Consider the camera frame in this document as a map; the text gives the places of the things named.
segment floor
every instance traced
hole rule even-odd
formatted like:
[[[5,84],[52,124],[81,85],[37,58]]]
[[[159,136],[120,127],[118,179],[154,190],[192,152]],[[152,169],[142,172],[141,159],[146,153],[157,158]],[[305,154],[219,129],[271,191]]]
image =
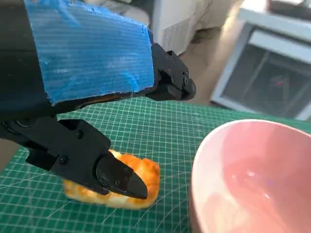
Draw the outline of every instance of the floor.
[[[197,86],[197,94],[189,102],[210,104],[210,96],[242,29],[242,23],[236,19],[242,2],[234,3],[222,28],[197,32],[188,50],[180,56]]]

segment bread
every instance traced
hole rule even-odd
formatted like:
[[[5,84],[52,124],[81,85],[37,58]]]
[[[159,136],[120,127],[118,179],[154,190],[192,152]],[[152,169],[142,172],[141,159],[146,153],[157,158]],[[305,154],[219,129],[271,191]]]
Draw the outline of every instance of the bread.
[[[68,198],[88,202],[104,204],[113,208],[142,209],[148,208],[156,200],[160,188],[159,165],[149,159],[139,159],[131,154],[121,154],[110,150],[110,152],[129,167],[144,181],[148,189],[148,197],[145,200],[126,197],[109,192],[106,196],[95,193],[74,182],[63,180],[63,187]]]

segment ceramic bowl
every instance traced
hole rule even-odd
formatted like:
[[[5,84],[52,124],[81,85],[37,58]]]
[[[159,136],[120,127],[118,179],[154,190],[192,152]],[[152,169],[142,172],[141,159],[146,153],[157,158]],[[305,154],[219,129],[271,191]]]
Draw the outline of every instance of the ceramic bowl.
[[[213,130],[192,167],[195,233],[307,233],[311,230],[311,136],[264,120]]]

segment screw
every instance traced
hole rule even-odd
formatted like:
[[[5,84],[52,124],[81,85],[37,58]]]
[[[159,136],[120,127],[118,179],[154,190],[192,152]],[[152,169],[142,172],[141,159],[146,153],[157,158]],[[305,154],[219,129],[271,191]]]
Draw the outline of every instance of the screw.
[[[77,133],[76,133],[76,136],[77,136],[77,138],[78,139],[81,139],[81,138],[83,138],[83,131],[81,131],[81,130],[79,130]]]
[[[61,156],[59,157],[59,163],[60,164],[66,164],[68,162],[68,157],[67,156]]]
[[[108,188],[109,187],[109,185],[105,182],[105,183],[103,183],[103,188]]]
[[[188,81],[187,77],[184,77],[184,85],[187,84],[187,81]]]

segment blue tape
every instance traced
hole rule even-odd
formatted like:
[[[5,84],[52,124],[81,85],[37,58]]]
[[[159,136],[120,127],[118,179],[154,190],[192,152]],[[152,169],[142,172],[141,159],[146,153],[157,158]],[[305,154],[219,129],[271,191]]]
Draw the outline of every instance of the blue tape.
[[[154,85],[151,43],[143,24],[69,0],[24,2],[52,105]]]

